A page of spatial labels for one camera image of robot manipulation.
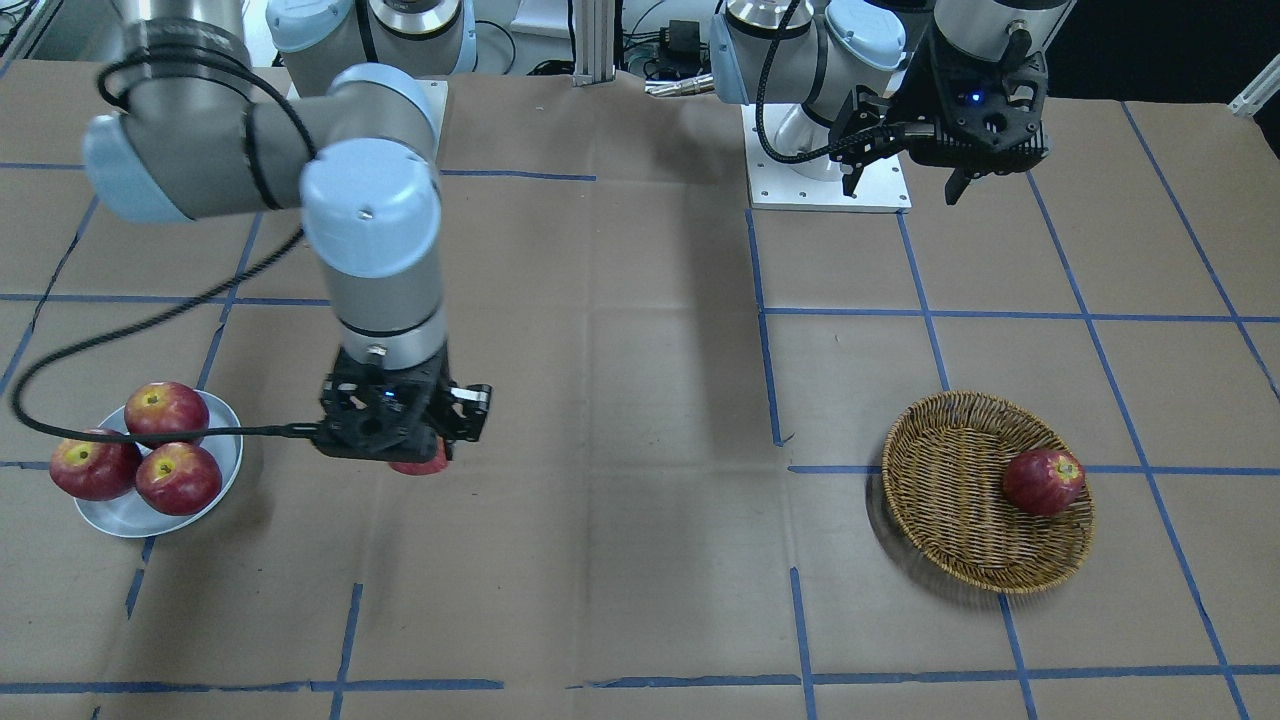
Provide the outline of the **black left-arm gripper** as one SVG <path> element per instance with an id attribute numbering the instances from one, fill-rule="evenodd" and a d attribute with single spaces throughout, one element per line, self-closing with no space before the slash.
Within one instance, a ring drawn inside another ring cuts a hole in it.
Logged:
<path id="1" fill-rule="evenodd" d="M 845 196 L 856 196 L 872 163 L 905 147 L 918 164 L 954 168 L 943 186 L 948 206 L 977 176 L 1027 172 L 1050 155 L 1044 54 L 1020 20 L 991 38 L 995 58 L 977 56 L 933 22 L 891 100 L 864 85 L 846 96 L 828 133 Z"/>

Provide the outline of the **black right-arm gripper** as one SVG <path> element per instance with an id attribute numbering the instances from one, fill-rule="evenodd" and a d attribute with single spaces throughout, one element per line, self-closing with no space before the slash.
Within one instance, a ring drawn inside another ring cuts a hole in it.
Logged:
<path id="1" fill-rule="evenodd" d="M 451 384 L 447 348 L 398 370 L 340 348 L 320 391 L 312 446 L 330 457 L 447 462 L 453 442 L 480 441 L 492 395 L 489 384 Z"/>

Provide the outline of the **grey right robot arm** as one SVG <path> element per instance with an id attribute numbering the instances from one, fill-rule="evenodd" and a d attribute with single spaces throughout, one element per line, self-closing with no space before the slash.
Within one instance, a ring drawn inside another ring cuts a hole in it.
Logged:
<path id="1" fill-rule="evenodd" d="M 257 102 L 236 1 L 127 1 L 115 108 L 82 152 L 99 199 L 134 223 L 296 209 L 340 350 L 303 434 L 333 457 L 449 460 L 475 442 L 489 386 L 451 378 L 435 155 L 422 76 L 472 55 L 463 1 L 271 1 L 297 99 Z"/>

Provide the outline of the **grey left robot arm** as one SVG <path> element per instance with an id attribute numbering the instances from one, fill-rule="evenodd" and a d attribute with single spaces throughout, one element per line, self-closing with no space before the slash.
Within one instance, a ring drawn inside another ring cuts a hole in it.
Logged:
<path id="1" fill-rule="evenodd" d="M 751 205 L 905 213 L 902 164 L 946 169 L 955 205 L 1051 150 L 1046 53 L 1071 1 L 730 1 L 710 26 L 717 96 L 742 109 Z"/>

